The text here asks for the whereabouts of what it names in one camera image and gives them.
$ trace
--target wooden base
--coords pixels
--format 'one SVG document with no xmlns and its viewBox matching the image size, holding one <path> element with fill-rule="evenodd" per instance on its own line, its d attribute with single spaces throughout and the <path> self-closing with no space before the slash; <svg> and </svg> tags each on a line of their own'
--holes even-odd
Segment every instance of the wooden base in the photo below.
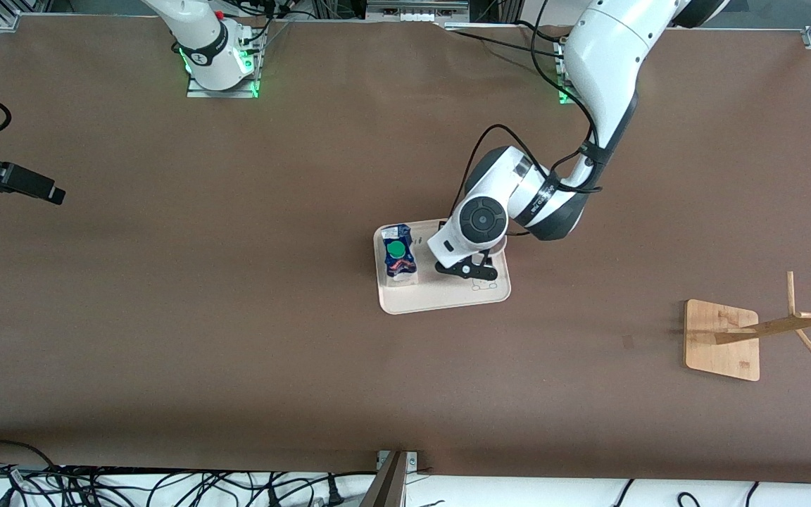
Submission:
<svg viewBox="0 0 811 507">
<path fill-rule="evenodd" d="M 759 323 L 749 309 L 697 299 L 684 306 L 684 363 L 689 368 L 742 380 L 759 379 L 759 338 L 715 344 L 715 333 Z"/>
</svg>

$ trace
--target robotic arm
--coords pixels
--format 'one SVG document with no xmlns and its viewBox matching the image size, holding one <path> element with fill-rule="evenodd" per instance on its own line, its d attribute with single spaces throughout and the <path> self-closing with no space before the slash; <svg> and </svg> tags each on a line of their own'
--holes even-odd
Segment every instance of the robotic arm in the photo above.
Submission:
<svg viewBox="0 0 811 507">
<path fill-rule="evenodd" d="M 213 12 L 206 0 L 142 3 L 167 23 L 190 75 L 204 89 L 229 89 L 254 71 L 246 54 L 251 48 L 252 29 Z"/>
<path fill-rule="evenodd" d="M 595 125 L 572 175 L 560 180 L 535 168 L 515 147 L 490 151 L 467 178 L 453 216 L 428 240 L 441 266 L 449 269 L 498 243 L 508 218 L 540 240 L 566 237 L 634 115 L 637 73 L 654 43 L 670 23 L 702 25 L 728 1 L 593 0 L 564 51 L 567 74 Z"/>
</svg>

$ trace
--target wooden coat rack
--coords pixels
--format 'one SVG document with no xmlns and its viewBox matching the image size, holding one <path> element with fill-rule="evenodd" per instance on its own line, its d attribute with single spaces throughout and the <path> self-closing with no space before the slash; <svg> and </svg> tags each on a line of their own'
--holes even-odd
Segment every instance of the wooden coat rack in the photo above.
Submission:
<svg viewBox="0 0 811 507">
<path fill-rule="evenodd" d="M 797 311 L 794 273 L 788 272 L 788 317 L 760 322 L 756 312 L 689 299 L 684 308 L 684 362 L 689 368 L 738 379 L 759 379 L 759 338 L 795 331 L 811 353 L 803 330 L 811 311 Z"/>
</svg>

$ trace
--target beige tray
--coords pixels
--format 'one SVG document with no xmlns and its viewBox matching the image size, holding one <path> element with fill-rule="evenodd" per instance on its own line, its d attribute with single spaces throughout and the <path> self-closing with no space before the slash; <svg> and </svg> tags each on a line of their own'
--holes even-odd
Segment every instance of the beige tray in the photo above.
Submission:
<svg viewBox="0 0 811 507">
<path fill-rule="evenodd" d="M 377 269 L 377 296 L 380 308 L 386 313 L 398 315 L 429 309 L 455 308 L 484 303 L 505 301 L 512 292 L 508 266 L 505 265 L 505 251 L 493 257 L 493 267 L 499 276 L 495 282 L 485 280 L 464 280 L 457 276 L 438 273 L 434 269 L 437 259 L 427 246 L 429 237 L 437 232 L 440 220 L 409 222 L 412 228 L 412 255 L 418 271 L 413 273 L 417 282 L 409 285 L 387 286 L 384 257 L 386 250 L 380 238 L 380 231 L 390 227 L 384 225 L 374 233 L 374 260 Z"/>
</svg>

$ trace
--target brown tabletop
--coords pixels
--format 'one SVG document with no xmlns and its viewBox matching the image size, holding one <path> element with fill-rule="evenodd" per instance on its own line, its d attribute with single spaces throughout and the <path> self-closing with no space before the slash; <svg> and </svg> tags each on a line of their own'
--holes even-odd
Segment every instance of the brown tabletop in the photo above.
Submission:
<svg viewBox="0 0 811 507">
<path fill-rule="evenodd" d="M 186 99 L 170 43 L 151 18 L 0 35 L 0 160 L 68 193 L 0 195 L 0 437 L 74 464 L 418 449 L 440 474 L 811 481 L 797 337 L 762 340 L 759 382 L 686 369 L 681 339 L 685 299 L 780 317 L 785 270 L 811 308 L 797 32 L 667 32 L 577 230 L 511 241 L 504 303 L 398 317 L 374 230 L 444 216 L 487 125 L 570 153 L 576 107 L 527 54 L 424 23 L 291 26 L 257 100 Z"/>
</svg>

